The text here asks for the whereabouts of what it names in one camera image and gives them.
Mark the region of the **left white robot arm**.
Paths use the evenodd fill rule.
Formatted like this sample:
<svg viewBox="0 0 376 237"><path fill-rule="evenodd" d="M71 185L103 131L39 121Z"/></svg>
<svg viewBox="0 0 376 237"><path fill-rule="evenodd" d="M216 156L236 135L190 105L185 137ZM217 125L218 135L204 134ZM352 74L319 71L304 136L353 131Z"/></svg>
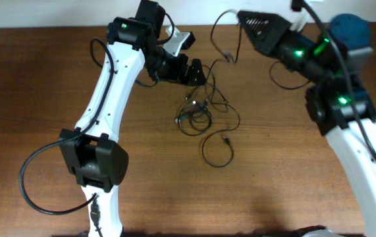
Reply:
<svg viewBox="0 0 376 237"><path fill-rule="evenodd" d="M60 150L88 201L90 228L82 236L121 236L119 184L128 154L118 144L122 114L143 68L155 82L185 86L206 83L201 61L158 43L165 9L141 1L133 18L107 26L105 62L90 102L73 130L62 130Z"/></svg>

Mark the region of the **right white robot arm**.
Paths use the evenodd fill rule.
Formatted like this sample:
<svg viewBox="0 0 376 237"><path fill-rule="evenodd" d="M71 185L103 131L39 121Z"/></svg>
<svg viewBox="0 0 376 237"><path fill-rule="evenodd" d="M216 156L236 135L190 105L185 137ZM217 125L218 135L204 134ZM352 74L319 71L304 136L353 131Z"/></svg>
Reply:
<svg viewBox="0 0 376 237"><path fill-rule="evenodd" d="M339 14L316 41L277 14L238 12L254 49L311 82L306 108L340 160L365 221L376 236L376 109L359 71L371 54L369 23Z"/></svg>

